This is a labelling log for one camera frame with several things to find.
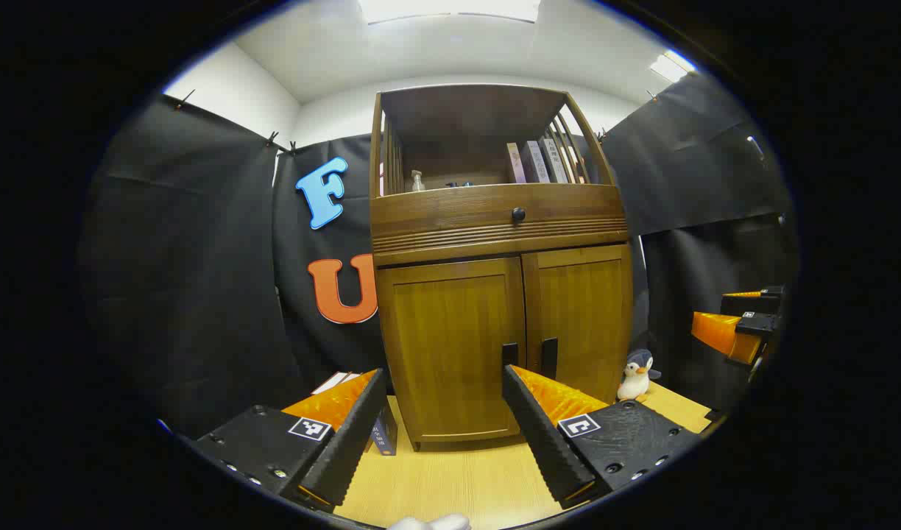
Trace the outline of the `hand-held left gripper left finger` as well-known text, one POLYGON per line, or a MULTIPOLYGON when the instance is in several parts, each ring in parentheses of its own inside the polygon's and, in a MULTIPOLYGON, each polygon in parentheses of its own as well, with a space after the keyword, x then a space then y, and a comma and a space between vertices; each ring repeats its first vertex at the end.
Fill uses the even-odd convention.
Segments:
POLYGON ((386 405, 381 369, 359 373, 285 409, 254 405, 194 440, 194 450, 260 490, 333 512, 386 405))

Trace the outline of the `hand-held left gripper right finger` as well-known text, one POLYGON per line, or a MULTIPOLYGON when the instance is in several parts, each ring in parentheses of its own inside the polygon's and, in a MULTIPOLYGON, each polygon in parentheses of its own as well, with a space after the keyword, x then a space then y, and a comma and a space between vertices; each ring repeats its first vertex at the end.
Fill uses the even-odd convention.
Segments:
POLYGON ((502 369, 502 398, 562 509, 642 481, 702 439, 639 400, 606 405, 514 365, 502 369))

